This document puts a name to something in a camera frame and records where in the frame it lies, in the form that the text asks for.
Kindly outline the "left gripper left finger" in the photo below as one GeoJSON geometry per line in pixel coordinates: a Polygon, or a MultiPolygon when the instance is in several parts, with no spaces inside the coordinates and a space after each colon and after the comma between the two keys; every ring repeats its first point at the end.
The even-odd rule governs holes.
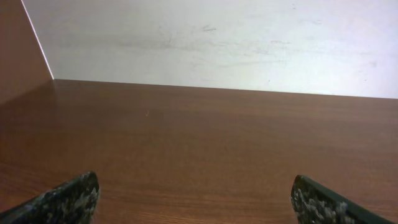
{"type": "Polygon", "coordinates": [[[90,224],[100,199],[93,171],[1,212],[1,224],[90,224]]]}

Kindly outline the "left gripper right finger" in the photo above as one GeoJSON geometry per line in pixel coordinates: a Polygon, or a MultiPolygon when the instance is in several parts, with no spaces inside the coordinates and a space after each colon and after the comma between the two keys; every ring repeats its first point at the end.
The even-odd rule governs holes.
{"type": "Polygon", "coordinates": [[[290,201],[299,224],[393,224],[304,175],[297,175],[290,201]]]}

